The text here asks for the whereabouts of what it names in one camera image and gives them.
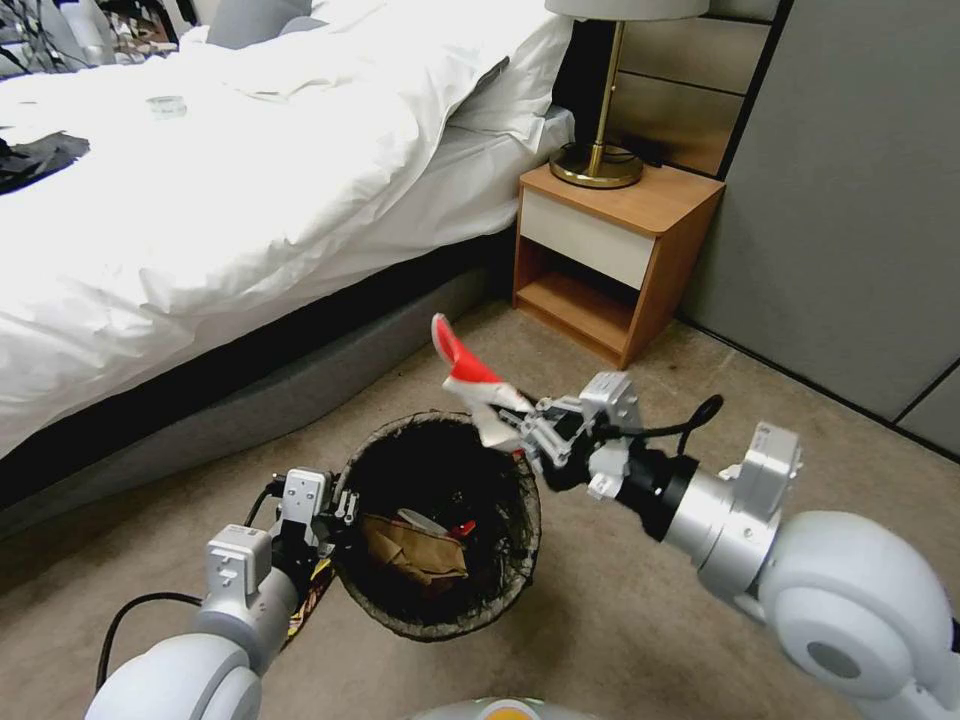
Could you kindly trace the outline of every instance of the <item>nightstand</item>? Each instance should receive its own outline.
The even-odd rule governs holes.
[[[531,170],[520,178],[513,306],[627,367],[673,317],[723,188],[669,167],[620,190]]]

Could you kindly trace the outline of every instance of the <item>gray wall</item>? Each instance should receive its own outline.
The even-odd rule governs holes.
[[[794,4],[684,303],[890,420],[960,356],[958,28],[955,0]]]

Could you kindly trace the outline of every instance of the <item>woven trash can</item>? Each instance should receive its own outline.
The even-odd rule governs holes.
[[[470,418],[418,413],[360,447],[338,488],[360,493],[360,518],[406,508],[443,528],[466,525],[467,577],[438,594],[375,561],[362,532],[335,556],[350,596],[377,622],[421,642],[447,640],[499,618],[531,583],[540,547],[540,497],[522,453],[484,448]]]

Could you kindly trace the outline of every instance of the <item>brown paper bag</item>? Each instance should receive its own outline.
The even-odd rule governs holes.
[[[437,537],[400,520],[363,517],[363,536],[370,555],[424,587],[439,589],[440,580],[467,577],[463,547],[454,538]]]

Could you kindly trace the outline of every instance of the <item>open shelf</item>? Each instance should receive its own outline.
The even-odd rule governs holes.
[[[551,271],[517,290],[518,307],[529,307],[616,356],[626,348],[634,306],[579,277]]]

